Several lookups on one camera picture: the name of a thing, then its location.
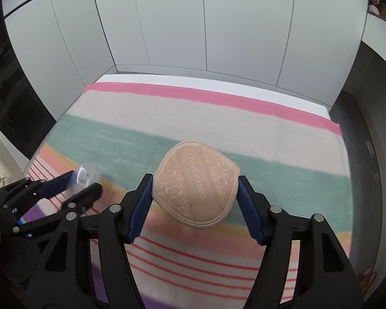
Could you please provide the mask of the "beige powder puff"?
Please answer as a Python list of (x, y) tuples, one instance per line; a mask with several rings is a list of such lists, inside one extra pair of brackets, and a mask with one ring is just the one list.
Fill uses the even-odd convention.
[(152, 197), (178, 222), (208, 229), (230, 213), (239, 176), (240, 167), (222, 153), (185, 141), (163, 157), (153, 176)]

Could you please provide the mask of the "striped colourful blanket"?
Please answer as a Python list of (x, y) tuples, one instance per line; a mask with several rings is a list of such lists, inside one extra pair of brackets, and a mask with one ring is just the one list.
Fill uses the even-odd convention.
[(161, 82), (98, 82), (56, 123), (28, 174), (93, 167), (101, 213), (154, 176), (141, 235), (126, 247), (147, 308), (242, 308), (264, 248), (235, 195), (244, 175), (280, 213), (325, 217), (351, 250), (353, 196), (340, 127), (326, 110)]

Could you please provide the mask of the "black tall cabinet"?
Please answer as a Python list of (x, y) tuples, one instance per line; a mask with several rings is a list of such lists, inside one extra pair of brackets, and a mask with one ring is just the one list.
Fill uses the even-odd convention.
[(0, 3), (0, 131), (31, 159), (55, 123), (14, 53)]

